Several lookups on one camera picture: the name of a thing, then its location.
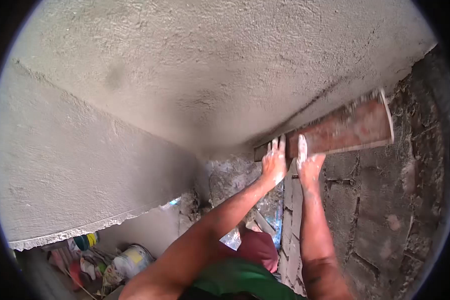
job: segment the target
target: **yellow label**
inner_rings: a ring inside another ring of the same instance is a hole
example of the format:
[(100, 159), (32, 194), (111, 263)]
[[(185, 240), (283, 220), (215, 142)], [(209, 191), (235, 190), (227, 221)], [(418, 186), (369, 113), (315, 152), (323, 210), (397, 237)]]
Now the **yellow label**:
[(129, 258), (132, 259), (132, 261), (136, 264), (138, 264), (141, 260), (143, 260), (144, 258), (138, 254), (137, 251), (130, 251), (129, 253), (126, 254)]
[(90, 233), (87, 234), (87, 238), (88, 238), (88, 243), (89, 243), (90, 247), (92, 247), (94, 245), (94, 240), (90, 237)]

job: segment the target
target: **red cloth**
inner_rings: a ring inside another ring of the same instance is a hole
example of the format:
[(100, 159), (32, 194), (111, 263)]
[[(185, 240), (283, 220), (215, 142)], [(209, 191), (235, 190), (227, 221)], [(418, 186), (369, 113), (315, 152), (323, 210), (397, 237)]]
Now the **red cloth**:
[(258, 265), (262, 265), (270, 273), (274, 273), (278, 266), (278, 254), (272, 236), (266, 232), (246, 230), (240, 235), (242, 243), (235, 251), (220, 242), (219, 252), (222, 258), (240, 257)]

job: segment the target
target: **person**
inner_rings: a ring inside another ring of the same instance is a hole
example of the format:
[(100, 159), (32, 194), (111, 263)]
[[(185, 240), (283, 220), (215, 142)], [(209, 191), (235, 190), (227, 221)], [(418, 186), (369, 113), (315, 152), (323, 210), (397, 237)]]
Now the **person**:
[[(240, 222), (287, 173), (285, 136), (273, 139), (262, 159), (260, 177), (205, 214), (148, 268), (124, 287), (120, 300), (134, 299), (303, 299), (280, 283), (272, 237)], [(309, 299), (352, 299), (339, 270), (320, 199), (319, 173), (324, 154), (307, 157), (307, 141), (298, 139), (296, 167), (302, 185), (300, 226), (302, 278)], [(237, 251), (220, 239), (239, 225)]]

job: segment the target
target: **cement-covered hand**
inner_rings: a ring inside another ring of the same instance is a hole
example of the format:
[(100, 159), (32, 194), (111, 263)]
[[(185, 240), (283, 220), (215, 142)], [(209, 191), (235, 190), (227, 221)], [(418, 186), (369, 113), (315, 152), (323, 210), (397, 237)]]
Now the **cement-covered hand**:
[(274, 138), (268, 143), (267, 154), (261, 160), (261, 178), (270, 183), (271, 188), (280, 183), (287, 174), (287, 164), (285, 162), (285, 135)]
[(319, 153), (308, 157), (307, 141), (304, 135), (298, 136), (298, 157), (296, 159), (296, 170), (302, 184), (316, 182), (320, 169), (324, 164), (325, 154)]

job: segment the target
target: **plastering tool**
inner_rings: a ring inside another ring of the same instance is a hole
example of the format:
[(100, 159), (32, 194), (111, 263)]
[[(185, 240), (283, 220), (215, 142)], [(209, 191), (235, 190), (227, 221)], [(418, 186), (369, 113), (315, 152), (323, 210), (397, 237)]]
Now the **plastering tool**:
[[(298, 156), (299, 135), (305, 135), (309, 156), (392, 144), (394, 128), (384, 90), (375, 89), (324, 117), (287, 132), (287, 159)], [(254, 149), (255, 161), (261, 161), (267, 153), (267, 144)]]

